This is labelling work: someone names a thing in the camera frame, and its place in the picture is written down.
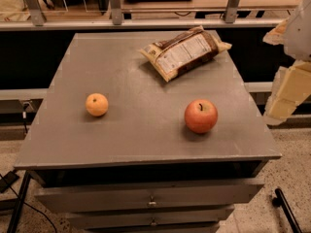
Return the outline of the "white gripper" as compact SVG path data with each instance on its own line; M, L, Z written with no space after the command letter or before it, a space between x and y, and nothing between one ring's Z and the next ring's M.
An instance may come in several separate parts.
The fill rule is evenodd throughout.
M267 32L265 43L284 44L286 55L296 61L275 74L263 118L268 125L285 122L311 95L311 0L302 0L289 17Z

